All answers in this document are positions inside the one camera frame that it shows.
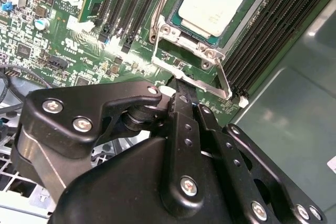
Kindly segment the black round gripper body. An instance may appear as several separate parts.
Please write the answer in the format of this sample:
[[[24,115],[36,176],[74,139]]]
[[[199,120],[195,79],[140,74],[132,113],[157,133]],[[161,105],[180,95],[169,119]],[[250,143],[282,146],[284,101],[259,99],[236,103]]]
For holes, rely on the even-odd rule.
[[[195,215],[178,218],[164,207],[160,184],[165,141],[146,140],[76,178],[50,223],[253,223],[226,199],[213,161],[202,157],[205,199]]]

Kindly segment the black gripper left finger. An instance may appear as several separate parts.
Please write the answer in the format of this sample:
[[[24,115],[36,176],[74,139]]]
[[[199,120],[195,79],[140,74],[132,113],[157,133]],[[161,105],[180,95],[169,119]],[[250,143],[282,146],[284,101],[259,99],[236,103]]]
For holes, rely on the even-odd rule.
[[[42,89],[28,94],[11,158],[58,203],[79,176],[146,140],[165,141],[160,197],[167,211],[204,203],[196,89],[165,95],[146,81]]]

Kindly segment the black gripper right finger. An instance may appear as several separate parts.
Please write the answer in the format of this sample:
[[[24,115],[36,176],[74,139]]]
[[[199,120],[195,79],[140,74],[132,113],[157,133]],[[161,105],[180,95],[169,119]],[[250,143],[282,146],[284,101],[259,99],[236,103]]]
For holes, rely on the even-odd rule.
[[[233,223],[327,223],[323,211],[238,126],[220,127],[199,104],[202,150],[212,162]]]

